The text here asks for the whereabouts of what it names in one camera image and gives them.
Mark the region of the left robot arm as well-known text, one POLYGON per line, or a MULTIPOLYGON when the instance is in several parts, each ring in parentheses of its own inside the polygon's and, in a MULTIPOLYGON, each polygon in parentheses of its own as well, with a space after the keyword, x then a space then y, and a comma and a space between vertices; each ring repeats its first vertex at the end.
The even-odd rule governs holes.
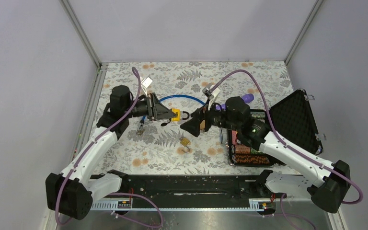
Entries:
POLYGON ((129 183, 116 174, 107 173, 93 182, 90 178, 99 161, 129 126, 129 119, 143 116, 150 121, 169 120, 175 117, 175 113, 164 106, 154 93, 133 98, 127 86, 114 87, 91 140, 61 173, 51 173, 46 178, 48 208, 81 220, 87 216, 93 203, 109 194, 127 195, 129 183))

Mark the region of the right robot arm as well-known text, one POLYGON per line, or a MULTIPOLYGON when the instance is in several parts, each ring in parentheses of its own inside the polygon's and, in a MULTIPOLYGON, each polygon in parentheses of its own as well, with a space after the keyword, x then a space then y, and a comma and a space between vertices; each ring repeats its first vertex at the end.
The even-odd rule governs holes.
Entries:
POLYGON ((249 105, 241 97, 227 99, 225 110, 217 110, 214 104, 196 109, 191 119, 180 128, 198 137, 202 122, 205 123, 205 131, 211 126, 234 130, 241 144, 294 168, 307 182, 297 176, 288 180, 294 187, 301 187, 303 195, 310 195, 311 201, 320 209, 336 213, 344 203, 350 188, 350 166, 342 160, 331 162, 322 159, 289 142, 267 123, 252 118, 249 105))

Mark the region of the large brass padlock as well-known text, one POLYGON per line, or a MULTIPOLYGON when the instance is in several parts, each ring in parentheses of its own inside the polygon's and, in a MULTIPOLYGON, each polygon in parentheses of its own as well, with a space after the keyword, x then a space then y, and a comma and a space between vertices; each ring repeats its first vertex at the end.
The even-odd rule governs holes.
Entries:
POLYGON ((205 130, 205 120, 203 120, 203 121, 200 123, 199 129, 200 129, 201 131, 204 131, 204 130, 205 130))

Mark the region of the yellow padlock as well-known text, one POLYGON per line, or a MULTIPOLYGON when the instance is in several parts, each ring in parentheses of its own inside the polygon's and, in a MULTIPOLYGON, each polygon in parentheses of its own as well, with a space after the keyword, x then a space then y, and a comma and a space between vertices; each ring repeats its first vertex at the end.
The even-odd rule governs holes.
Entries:
POLYGON ((174 121, 174 122, 187 120, 190 117, 190 114, 184 110, 172 108, 171 111, 174 113, 174 117, 171 118, 171 121, 174 121))

